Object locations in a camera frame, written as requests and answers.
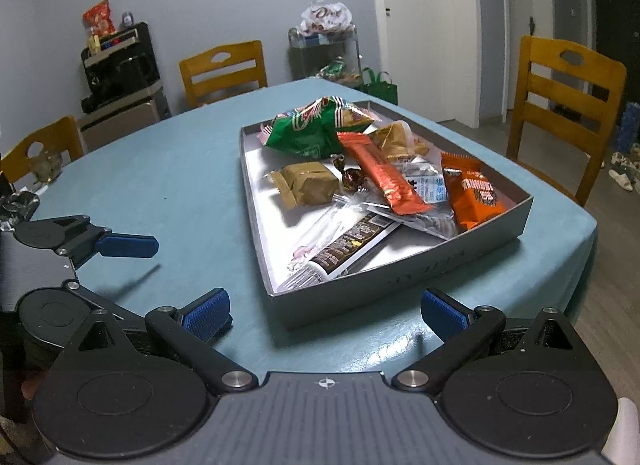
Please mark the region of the orange square snack packet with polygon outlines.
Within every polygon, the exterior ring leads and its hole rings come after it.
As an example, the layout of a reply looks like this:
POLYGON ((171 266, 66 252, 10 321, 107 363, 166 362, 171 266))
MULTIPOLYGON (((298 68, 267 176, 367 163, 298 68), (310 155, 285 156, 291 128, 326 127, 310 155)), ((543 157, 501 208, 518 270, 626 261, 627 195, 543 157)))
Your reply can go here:
POLYGON ((442 152, 440 164, 449 204, 462 230, 471 230, 506 211, 479 160, 442 152))

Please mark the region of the long dark chocolate bar packet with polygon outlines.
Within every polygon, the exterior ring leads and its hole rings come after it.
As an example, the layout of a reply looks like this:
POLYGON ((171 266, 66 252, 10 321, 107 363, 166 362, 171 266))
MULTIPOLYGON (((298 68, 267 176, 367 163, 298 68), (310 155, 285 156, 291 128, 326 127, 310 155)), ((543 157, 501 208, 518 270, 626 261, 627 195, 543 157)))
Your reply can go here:
POLYGON ((400 227, 399 222, 368 213, 308 259, 278 288, 278 294, 333 281, 368 255, 400 227))

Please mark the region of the long orange snack bar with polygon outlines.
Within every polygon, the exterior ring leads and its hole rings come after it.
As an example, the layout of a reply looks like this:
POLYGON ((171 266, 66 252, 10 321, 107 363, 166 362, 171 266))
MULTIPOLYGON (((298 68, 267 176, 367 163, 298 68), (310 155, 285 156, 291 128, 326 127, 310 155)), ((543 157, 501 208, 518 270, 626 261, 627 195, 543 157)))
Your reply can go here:
POLYGON ((413 186, 401 175, 373 141, 365 134, 338 133, 346 152, 356 160, 363 173, 378 187, 392 211, 400 216, 426 213, 430 204, 423 201, 413 186))

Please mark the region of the pink white snack packet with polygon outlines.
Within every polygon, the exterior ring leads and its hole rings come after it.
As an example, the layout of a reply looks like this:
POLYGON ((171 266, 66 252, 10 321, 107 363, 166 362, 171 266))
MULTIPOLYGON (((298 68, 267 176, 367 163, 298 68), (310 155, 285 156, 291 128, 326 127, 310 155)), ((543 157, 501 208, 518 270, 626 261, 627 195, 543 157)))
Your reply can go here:
POLYGON ((288 269, 297 269, 320 249, 334 241, 345 230, 344 222, 348 214, 348 205, 332 205, 303 235, 299 247, 294 249, 288 262, 288 269))

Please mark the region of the brown gold snack packet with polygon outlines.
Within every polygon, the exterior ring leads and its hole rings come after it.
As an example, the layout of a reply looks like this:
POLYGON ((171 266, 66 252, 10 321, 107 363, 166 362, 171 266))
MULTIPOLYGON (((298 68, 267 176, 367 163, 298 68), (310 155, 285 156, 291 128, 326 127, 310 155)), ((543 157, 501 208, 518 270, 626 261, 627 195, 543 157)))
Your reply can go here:
POLYGON ((319 162, 290 164, 269 174, 286 208, 328 204, 340 188, 334 173, 319 162))

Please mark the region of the small brown candy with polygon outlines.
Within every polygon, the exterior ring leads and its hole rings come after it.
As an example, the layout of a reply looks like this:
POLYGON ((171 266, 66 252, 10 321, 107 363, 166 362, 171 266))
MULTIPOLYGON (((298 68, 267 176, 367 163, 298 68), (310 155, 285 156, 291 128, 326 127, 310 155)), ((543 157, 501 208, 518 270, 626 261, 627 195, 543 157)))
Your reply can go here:
POLYGON ((360 168, 347 167, 344 155, 333 155, 332 164, 341 174, 342 189, 347 193, 355 193, 366 182, 366 175, 360 168))

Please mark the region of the brown cake snack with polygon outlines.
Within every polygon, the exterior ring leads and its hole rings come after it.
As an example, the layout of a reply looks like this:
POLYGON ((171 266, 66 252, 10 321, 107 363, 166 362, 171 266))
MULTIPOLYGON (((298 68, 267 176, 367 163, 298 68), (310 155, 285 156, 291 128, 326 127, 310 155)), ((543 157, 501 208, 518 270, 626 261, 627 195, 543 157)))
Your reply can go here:
POLYGON ((368 137, 392 163, 409 162, 430 152, 430 144, 413 133, 405 121, 393 121, 373 130, 368 137))

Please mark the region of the green shrimp chips bag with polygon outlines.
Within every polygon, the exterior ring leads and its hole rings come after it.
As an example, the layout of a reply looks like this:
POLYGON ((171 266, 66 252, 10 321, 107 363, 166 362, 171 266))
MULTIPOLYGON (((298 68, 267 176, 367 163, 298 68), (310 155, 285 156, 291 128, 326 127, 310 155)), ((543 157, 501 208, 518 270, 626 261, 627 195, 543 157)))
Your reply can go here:
POLYGON ((264 147, 313 160, 329 159, 344 148, 339 133, 364 133, 380 119, 370 110, 337 96, 322 97, 260 125, 264 147))

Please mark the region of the glass teapot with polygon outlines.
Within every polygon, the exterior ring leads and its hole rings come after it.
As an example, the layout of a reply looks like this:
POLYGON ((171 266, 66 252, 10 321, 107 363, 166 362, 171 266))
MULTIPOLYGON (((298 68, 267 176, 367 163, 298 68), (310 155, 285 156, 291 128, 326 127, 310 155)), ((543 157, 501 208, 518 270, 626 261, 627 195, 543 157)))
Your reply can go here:
POLYGON ((28 162, 30 172, 40 184, 50 184, 62 173, 63 156, 60 152, 42 150, 28 162))

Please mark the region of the wooden chair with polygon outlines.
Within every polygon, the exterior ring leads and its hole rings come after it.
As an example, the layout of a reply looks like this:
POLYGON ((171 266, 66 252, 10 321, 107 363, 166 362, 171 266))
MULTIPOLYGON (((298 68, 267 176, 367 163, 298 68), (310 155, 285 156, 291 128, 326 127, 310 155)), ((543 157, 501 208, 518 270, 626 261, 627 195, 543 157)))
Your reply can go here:
POLYGON ((268 86, 260 40, 221 45, 179 62, 190 109, 268 86))
POLYGON ((8 154, 2 156, 1 170, 11 185, 25 177, 30 170, 29 152, 34 158, 42 153, 66 152, 72 162, 84 156, 77 122, 73 116, 63 116, 59 120, 37 129, 27 135, 8 154))
POLYGON ((570 40, 525 35, 520 41, 518 77, 506 157, 529 170, 579 206, 585 206, 608 150, 626 85, 622 62, 570 40), (535 66, 568 75, 606 91, 604 100, 534 72, 535 66), (588 156, 575 191, 518 158, 524 126, 533 125, 588 156))

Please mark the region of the wooden chair at far side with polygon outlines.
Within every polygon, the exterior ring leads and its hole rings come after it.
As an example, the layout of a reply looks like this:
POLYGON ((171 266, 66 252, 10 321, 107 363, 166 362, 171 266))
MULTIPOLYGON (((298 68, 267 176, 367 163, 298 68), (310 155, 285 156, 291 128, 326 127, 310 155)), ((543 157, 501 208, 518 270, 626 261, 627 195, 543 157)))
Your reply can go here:
POLYGON ((179 62, 190 109, 268 86, 260 40, 221 45, 179 62))

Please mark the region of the wooden chair at right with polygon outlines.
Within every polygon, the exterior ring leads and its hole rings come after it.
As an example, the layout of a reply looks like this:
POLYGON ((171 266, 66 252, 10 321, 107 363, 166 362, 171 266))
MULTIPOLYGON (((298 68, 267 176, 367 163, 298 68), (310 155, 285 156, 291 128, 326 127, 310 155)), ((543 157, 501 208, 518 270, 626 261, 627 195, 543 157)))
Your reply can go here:
POLYGON ((520 41, 518 77, 506 157, 529 170, 579 206, 585 206, 608 150, 626 85, 622 62, 570 40, 525 35, 520 41), (568 75, 606 91, 604 100, 534 72, 535 66, 568 75), (518 158, 524 126, 533 125, 588 156, 575 191, 518 158))

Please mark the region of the metal snack trolley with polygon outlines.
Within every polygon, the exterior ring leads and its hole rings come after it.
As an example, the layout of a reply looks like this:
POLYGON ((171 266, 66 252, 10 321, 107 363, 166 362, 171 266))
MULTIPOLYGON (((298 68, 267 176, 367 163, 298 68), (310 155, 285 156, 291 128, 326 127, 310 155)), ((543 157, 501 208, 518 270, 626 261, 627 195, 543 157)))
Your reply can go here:
POLYGON ((361 56, 356 25, 341 32, 305 36, 288 30, 288 62, 293 80, 317 77, 358 88, 362 83, 361 56))

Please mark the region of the white plastic shopping bag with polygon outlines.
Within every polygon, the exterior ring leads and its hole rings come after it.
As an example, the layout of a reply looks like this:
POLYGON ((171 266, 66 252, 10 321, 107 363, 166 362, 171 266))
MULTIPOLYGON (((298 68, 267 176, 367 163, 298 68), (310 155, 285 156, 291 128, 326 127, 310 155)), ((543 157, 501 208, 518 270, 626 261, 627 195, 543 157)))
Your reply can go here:
POLYGON ((297 29, 303 36, 345 32, 352 25, 348 7, 332 0, 311 0, 300 17, 297 29))

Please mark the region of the white door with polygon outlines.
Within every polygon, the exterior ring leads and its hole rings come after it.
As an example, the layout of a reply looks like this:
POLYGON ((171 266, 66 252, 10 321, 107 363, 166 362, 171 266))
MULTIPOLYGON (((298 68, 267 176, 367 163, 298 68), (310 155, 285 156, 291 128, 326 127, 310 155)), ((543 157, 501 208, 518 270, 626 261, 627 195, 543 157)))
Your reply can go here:
POLYGON ((434 122, 480 124, 480 0, 374 0, 381 69, 399 105, 434 122))

